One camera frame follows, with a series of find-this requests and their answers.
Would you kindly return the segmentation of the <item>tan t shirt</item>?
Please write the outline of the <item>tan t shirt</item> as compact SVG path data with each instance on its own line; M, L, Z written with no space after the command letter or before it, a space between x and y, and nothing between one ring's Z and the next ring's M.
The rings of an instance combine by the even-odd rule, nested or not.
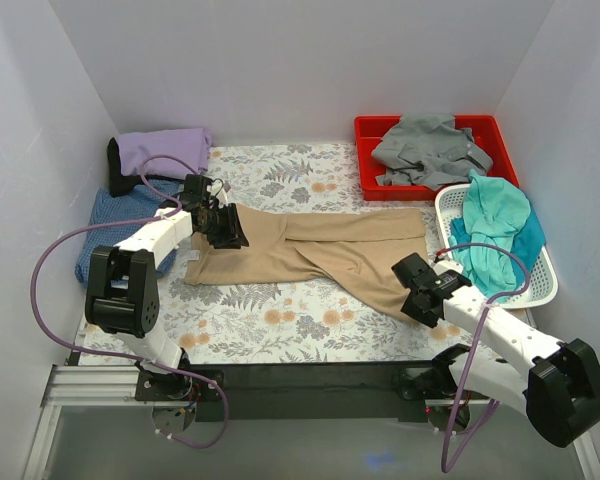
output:
M248 246L215 249L202 235L194 235L192 247L199 256L188 264L186 284L328 278L375 311L407 320L401 308L408 292L392 267L413 253L428 256L426 228L418 209L275 214L240 205L237 211Z

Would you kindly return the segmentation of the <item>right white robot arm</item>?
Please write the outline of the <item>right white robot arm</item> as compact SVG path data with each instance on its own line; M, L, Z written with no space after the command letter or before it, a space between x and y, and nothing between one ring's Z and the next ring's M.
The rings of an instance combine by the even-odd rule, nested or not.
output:
M561 448L600 422L600 363L589 344L564 342L489 305L455 261L429 266L411 254L392 271L409 291L403 313L427 327L441 320L454 324L496 355L481 359L471 347L456 344L413 377L413 387L436 395L464 387L490 397L524 414L545 440Z

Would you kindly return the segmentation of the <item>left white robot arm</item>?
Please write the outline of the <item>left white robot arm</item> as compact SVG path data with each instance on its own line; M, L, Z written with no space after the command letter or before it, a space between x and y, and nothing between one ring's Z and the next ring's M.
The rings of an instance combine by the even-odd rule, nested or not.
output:
M215 249L241 249L249 242L237 206L224 183L189 175L184 190L155 212L158 219L112 247L99 246L90 259L85 318L120 339L149 384L169 398L181 399L204 383L216 388L219 376L190 375L184 349L170 339L159 319L156 267L181 241L200 234Z

